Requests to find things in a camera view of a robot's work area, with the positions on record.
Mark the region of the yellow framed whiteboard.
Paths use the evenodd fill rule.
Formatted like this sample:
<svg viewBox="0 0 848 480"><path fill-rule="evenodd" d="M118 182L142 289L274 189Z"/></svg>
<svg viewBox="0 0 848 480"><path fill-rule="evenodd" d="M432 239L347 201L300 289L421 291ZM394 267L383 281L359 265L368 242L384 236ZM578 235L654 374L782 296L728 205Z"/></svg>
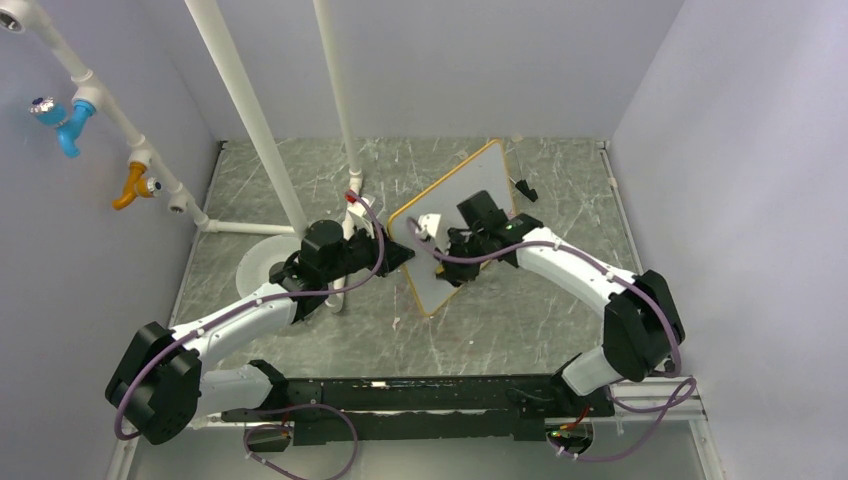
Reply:
<svg viewBox="0 0 848 480"><path fill-rule="evenodd" d="M464 229L467 223L461 216L458 205L482 190L487 191L498 208L505 213L515 212L512 183L509 180L503 144L499 140L485 144L400 207L388 220L387 231L392 241L415 251L415 257L404 263L402 269L416 303L425 315L432 315L444 306L457 289L435 276L439 260L417 244L419 239L409 230L406 220L416 220L420 215L437 213L443 216L446 230L450 227ZM444 243L430 240L427 245L446 253L449 249L448 233Z"/></svg>

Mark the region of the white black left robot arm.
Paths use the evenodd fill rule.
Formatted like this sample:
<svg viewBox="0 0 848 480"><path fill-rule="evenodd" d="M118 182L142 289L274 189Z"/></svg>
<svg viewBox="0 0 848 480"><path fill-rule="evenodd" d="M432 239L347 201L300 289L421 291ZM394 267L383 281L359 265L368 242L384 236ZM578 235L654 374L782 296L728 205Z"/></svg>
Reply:
<svg viewBox="0 0 848 480"><path fill-rule="evenodd" d="M291 398L288 379L275 367L264 360L232 370L216 365L257 337L304 320L334 294L335 280L364 269L384 277L414 255L382 226L345 238L339 223L319 221L299 250L274 264L267 282L238 302L173 328L145 325L106 387L117 410L116 436L159 445L213 413L250 409L264 420L279 417Z"/></svg>

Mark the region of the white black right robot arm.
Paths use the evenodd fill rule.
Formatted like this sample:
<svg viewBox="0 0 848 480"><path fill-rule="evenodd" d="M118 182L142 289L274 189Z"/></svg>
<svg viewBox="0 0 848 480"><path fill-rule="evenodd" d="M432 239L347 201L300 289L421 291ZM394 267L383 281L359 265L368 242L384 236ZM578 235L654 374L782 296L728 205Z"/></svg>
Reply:
<svg viewBox="0 0 848 480"><path fill-rule="evenodd" d="M434 253L439 278L460 286L476 278L481 264L503 261L554 283L601 317L600 345L555 376L550 392L557 411L574 415L596 390L621 380L640 382L665 360L680 361L685 331L661 274L607 265L532 216L508 216L486 191L461 202L458 211L465 227L448 228L446 249Z"/></svg>

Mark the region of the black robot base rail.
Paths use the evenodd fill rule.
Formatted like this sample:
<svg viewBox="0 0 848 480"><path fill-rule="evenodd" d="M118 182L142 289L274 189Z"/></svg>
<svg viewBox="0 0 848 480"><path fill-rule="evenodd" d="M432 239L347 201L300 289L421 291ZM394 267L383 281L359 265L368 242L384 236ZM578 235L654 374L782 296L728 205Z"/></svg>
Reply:
<svg viewBox="0 0 848 480"><path fill-rule="evenodd" d="M296 446L349 440L508 437L543 441L574 420L610 417L604 390L566 392L552 374L388 378L290 378L286 391L253 409L226 410L226 423L286 420Z"/></svg>

